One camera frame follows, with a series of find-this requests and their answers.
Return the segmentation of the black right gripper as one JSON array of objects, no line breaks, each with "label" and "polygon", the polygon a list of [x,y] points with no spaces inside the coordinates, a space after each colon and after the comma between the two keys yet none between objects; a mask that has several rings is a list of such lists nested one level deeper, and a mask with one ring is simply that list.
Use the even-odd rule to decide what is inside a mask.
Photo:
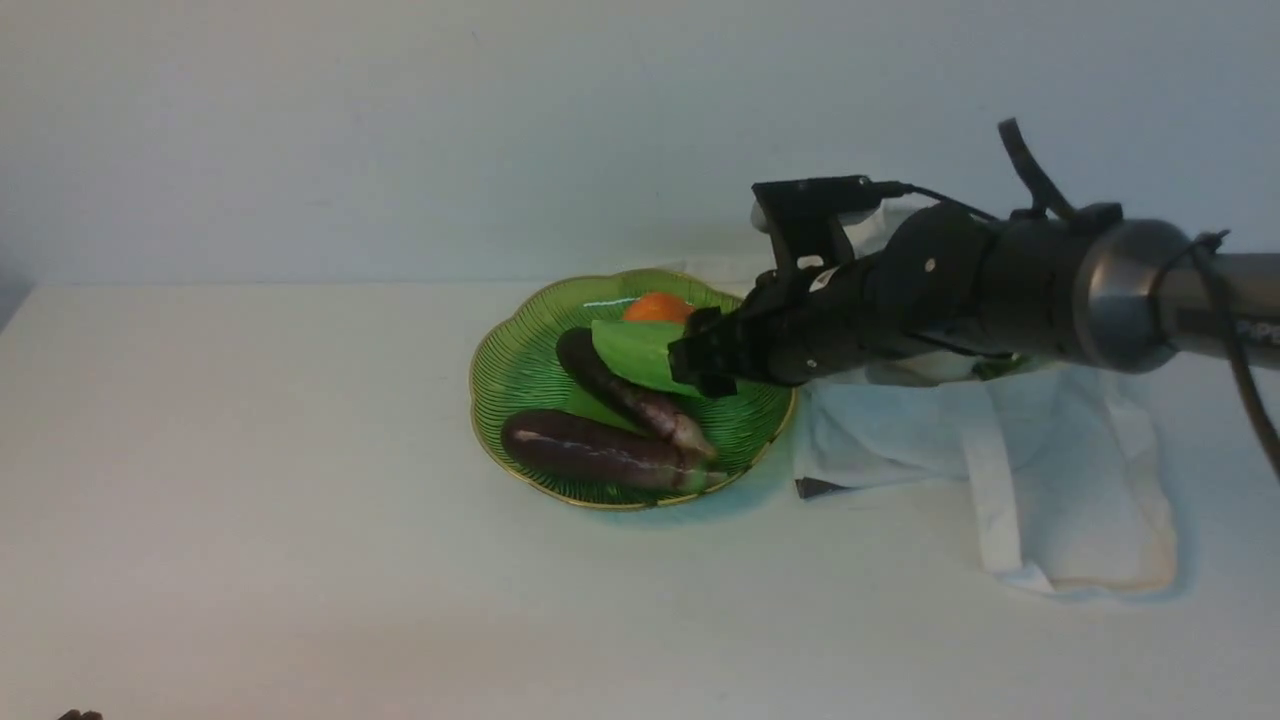
[{"label": "black right gripper", "polygon": [[690,314],[684,338],[668,346],[672,380],[704,398],[726,398],[739,393],[739,378],[795,387],[946,348],[946,332],[975,306],[997,231],[966,209],[937,202],[911,213],[882,249],[852,246],[852,263],[812,269],[786,284],[772,283],[767,272],[739,310]]}]

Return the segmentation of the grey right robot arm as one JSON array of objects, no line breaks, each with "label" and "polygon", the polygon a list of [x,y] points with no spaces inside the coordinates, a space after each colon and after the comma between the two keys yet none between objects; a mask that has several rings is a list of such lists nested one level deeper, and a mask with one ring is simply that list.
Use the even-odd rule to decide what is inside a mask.
[{"label": "grey right robot arm", "polygon": [[1142,374],[1175,354],[1277,366],[1277,255],[1216,251],[1155,219],[1091,228],[980,222],[952,204],[910,214],[873,252],[777,272],[731,313],[698,313],[669,346],[676,380],[796,387],[938,351]]}]

